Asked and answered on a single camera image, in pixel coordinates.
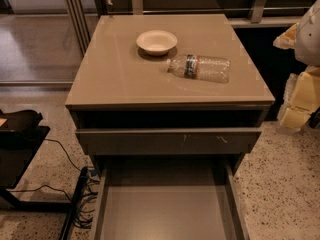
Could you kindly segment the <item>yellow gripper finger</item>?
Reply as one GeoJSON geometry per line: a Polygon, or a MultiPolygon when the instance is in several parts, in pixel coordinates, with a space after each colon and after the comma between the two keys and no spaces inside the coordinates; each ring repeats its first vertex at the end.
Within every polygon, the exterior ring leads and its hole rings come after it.
{"type": "Polygon", "coordinates": [[[308,66],[299,75],[291,73],[279,110],[282,127],[300,130],[320,107],[320,68],[308,66]]]}
{"type": "Polygon", "coordinates": [[[295,47],[296,33],[299,23],[295,23],[273,41],[273,46],[287,50],[295,47]]]}

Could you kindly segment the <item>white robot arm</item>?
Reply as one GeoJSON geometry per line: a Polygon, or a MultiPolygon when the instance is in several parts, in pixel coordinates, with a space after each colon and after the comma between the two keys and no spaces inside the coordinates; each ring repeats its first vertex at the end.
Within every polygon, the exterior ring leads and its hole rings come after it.
{"type": "Polygon", "coordinates": [[[299,132],[313,117],[311,127],[319,124],[320,108],[320,0],[317,0],[301,20],[278,36],[273,45],[293,49],[295,59],[306,65],[299,75],[291,73],[285,85],[283,104],[278,115],[278,131],[299,132]]]}

